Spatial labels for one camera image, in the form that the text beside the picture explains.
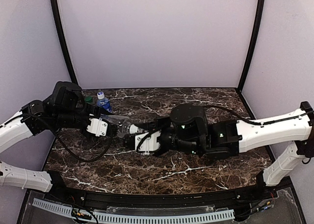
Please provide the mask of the clear plastic bottle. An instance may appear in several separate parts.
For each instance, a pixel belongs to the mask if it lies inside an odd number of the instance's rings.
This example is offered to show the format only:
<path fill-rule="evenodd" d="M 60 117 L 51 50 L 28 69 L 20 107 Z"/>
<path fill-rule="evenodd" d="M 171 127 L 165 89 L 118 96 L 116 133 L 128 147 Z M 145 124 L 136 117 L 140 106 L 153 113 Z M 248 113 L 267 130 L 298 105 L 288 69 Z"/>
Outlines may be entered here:
<path fill-rule="evenodd" d="M 112 125 L 116 125 L 118 127 L 117 136 L 119 138 L 123 138 L 125 135 L 130 134 L 129 128 L 130 128 L 130 125 L 133 124 L 133 122 L 129 117 L 117 116 L 117 115 L 103 115 L 102 118 L 106 122 Z"/>

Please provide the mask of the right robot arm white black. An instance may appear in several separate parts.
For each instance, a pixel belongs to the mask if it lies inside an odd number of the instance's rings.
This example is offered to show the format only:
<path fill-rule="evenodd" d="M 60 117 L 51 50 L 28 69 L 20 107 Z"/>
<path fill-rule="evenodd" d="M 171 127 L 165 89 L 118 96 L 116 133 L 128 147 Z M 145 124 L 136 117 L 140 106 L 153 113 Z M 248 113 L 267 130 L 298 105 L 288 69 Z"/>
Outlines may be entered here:
<path fill-rule="evenodd" d="M 314 156 L 314 111 L 304 101 L 290 113 L 260 120 L 236 115 L 234 120 L 209 124 L 206 107 L 180 104 L 168 117 L 134 124 L 123 137 L 126 147 L 145 155 L 170 150 L 219 160 L 283 143 L 284 152 L 257 175 L 261 188 L 274 187 L 304 159 Z"/>

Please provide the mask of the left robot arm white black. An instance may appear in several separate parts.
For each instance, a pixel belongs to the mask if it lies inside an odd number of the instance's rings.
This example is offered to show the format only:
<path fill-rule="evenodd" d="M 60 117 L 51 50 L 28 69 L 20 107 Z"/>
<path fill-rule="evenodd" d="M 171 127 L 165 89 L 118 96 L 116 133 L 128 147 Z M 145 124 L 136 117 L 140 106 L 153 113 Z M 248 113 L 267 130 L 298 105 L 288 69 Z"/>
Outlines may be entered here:
<path fill-rule="evenodd" d="M 0 150 L 4 152 L 45 130 L 60 140 L 57 133 L 63 128 L 79 129 L 85 136 L 109 136 L 111 145 L 116 127 L 101 118 L 107 114 L 106 110 L 84 100 L 79 85 L 59 81 L 45 100 L 31 101 L 0 125 Z M 27 170 L 5 162 L 0 163 L 0 184 L 44 193 L 66 186 L 59 172 Z"/>

